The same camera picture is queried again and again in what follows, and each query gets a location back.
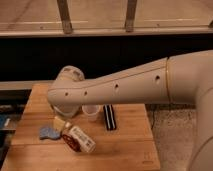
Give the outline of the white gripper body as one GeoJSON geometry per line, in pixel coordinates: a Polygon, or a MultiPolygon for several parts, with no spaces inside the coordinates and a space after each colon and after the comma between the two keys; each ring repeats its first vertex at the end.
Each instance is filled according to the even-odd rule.
{"type": "Polygon", "coordinates": [[[73,118],[79,111],[79,106],[52,106],[53,111],[57,116],[60,116],[63,119],[73,118]]]}

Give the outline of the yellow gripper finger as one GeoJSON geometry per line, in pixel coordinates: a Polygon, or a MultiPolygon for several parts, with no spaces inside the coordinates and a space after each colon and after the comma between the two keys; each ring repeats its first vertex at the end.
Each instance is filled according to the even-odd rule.
{"type": "Polygon", "coordinates": [[[55,130],[61,132],[64,129],[65,121],[58,116],[54,117],[53,127],[55,130]]]}

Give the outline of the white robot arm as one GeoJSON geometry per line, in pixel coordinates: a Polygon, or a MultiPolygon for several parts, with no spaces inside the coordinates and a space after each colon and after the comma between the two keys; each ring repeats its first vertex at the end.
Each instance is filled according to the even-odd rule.
{"type": "Polygon", "coordinates": [[[76,67],[61,70],[48,90],[59,109],[91,104],[183,103],[197,110],[187,171],[213,171],[213,50],[162,58],[96,79],[76,67]]]}

